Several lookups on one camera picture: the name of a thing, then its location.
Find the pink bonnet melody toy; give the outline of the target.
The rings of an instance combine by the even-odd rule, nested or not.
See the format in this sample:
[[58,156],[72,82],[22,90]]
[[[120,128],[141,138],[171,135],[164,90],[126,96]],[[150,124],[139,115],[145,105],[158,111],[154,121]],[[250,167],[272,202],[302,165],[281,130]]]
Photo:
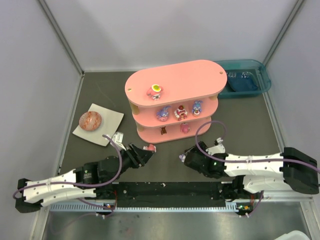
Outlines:
[[151,151],[151,152],[154,152],[154,153],[157,152],[157,148],[153,144],[149,144],[148,146],[143,146],[143,150]]

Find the red strawberry cake toy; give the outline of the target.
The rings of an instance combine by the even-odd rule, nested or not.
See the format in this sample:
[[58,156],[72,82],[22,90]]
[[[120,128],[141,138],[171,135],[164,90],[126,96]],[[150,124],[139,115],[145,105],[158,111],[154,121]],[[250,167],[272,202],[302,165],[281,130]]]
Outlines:
[[182,121],[188,117],[188,112],[183,105],[179,105],[174,111],[174,115],[178,121]]

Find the purple long-ear bunny toy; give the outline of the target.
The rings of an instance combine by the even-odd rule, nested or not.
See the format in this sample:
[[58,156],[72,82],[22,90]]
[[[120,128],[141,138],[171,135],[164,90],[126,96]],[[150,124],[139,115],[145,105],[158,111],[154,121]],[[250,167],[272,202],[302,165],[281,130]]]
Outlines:
[[194,117],[198,117],[202,112],[202,100],[196,100],[192,105],[192,114]]

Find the purple bunny head toy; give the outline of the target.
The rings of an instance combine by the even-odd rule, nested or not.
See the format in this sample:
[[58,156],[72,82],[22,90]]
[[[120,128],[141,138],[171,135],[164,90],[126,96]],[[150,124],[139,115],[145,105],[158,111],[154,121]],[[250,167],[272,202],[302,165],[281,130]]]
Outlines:
[[167,105],[164,106],[162,109],[160,109],[157,113],[156,113],[156,117],[159,121],[161,122],[166,122],[169,118],[169,108],[171,106]]

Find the pink doll green bow toy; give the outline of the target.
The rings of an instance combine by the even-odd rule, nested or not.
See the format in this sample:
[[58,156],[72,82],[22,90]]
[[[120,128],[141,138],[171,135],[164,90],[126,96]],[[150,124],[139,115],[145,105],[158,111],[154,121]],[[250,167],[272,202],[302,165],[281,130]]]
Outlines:
[[146,95],[153,101],[159,100],[164,88],[158,84],[153,84],[146,92]]

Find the purple bunny striped shirt toy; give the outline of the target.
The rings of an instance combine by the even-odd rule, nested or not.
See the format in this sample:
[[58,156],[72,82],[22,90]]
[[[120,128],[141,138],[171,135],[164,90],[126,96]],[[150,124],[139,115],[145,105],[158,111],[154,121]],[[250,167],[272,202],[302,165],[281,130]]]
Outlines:
[[179,159],[184,163],[186,159],[186,155],[185,154],[179,155]]

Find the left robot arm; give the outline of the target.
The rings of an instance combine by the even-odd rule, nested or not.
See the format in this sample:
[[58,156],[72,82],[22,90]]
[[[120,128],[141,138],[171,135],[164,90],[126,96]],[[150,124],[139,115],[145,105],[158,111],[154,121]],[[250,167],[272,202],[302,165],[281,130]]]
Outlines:
[[108,199],[113,196],[112,184],[128,169],[138,169],[156,153],[153,144],[139,148],[130,144],[117,149],[116,156],[89,162],[67,173],[45,180],[21,178],[13,194],[19,213],[33,213],[43,207],[73,199]]

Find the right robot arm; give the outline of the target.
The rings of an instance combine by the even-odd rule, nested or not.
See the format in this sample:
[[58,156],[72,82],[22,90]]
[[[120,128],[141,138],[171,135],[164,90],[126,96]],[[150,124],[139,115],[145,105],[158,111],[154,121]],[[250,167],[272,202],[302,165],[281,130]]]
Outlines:
[[243,156],[226,153],[222,143],[213,147],[200,141],[185,150],[179,159],[185,166],[207,178],[233,177],[233,185],[251,194],[260,191],[287,191],[317,195],[319,190],[317,161],[294,147],[283,152]]

